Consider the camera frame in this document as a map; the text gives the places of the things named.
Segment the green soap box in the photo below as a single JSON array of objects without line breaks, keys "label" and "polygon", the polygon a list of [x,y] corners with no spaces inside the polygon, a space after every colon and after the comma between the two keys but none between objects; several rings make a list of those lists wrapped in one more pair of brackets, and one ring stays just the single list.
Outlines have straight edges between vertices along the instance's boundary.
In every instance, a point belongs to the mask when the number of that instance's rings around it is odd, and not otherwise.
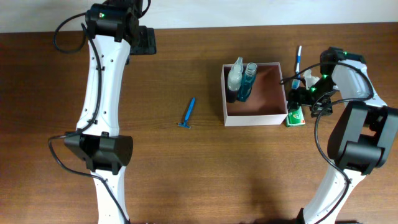
[{"label": "green soap box", "polygon": [[303,126],[305,119],[302,111],[302,107],[299,106],[297,109],[290,109],[286,117],[286,126]]}]

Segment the teal mouthwash bottle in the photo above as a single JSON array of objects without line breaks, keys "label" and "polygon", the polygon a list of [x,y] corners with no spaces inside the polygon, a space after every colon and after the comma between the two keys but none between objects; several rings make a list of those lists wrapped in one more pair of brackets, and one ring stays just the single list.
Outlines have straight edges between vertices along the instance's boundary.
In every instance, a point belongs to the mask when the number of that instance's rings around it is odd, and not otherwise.
[{"label": "teal mouthwash bottle", "polygon": [[238,92],[238,101],[245,102],[249,98],[252,90],[252,86],[257,75],[257,64],[248,63],[244,71],[244,76],[240,90]]}]

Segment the clear spray bottle dark liquid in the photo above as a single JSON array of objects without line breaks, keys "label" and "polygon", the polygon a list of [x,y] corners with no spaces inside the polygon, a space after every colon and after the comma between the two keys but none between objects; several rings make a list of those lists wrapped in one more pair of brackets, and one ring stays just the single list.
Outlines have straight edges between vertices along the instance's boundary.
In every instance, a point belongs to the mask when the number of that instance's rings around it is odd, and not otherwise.
[{"label": "clear spray bottle dark liquid", "polygon": [[238,91],[241,87],[243,78],[243,58],[238,57],[235,61],[231,70],[228,73],[227,79],[227,90],[226,90],[226,101],[228,103],[234,103],[237,99]]}]

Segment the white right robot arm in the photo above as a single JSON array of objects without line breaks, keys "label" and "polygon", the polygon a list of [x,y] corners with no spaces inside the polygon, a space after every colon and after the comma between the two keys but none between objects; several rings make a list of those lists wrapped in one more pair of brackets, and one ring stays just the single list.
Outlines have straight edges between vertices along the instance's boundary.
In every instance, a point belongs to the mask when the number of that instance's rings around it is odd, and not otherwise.
[{"label": "white right robot arm", "polygon": [[296,223],[335,223],[354,188],[386,163],[397,134],[397,109],[377,94],[362,55],[329,47],[317,65],[321,77],[315,82],[303,70],[292,76],[304,86],[289,91],[287,109],[308,106],[315,130],[323,116],[332,114],[333,106],[342,103],[345,109],[330,134],[327,151],[319,150],[328,170]]}]

